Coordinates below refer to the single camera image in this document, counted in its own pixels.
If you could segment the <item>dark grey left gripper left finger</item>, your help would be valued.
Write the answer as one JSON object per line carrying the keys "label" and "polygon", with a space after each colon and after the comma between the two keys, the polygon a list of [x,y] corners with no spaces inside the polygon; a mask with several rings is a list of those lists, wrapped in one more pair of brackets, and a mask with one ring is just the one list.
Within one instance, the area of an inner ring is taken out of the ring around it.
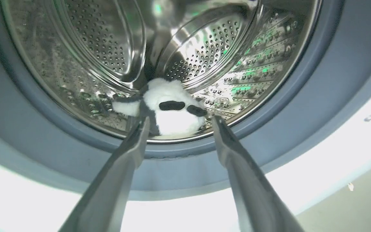
{"label": "dark grey left gripper left finger", "polygon": [[60,232],[119,232],[133,174],[145,157],[149,117],[138,120],[68,216]]}

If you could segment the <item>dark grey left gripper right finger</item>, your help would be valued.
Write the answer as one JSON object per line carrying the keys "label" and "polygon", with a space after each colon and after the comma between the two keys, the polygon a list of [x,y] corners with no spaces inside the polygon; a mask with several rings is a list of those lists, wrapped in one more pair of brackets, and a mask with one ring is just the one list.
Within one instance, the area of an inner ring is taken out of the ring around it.
{"label": "dark grey left gripper right finger", "polygon": [[227,169],[242,232],[303,232],[225,120],[212,121],[218,160]]}

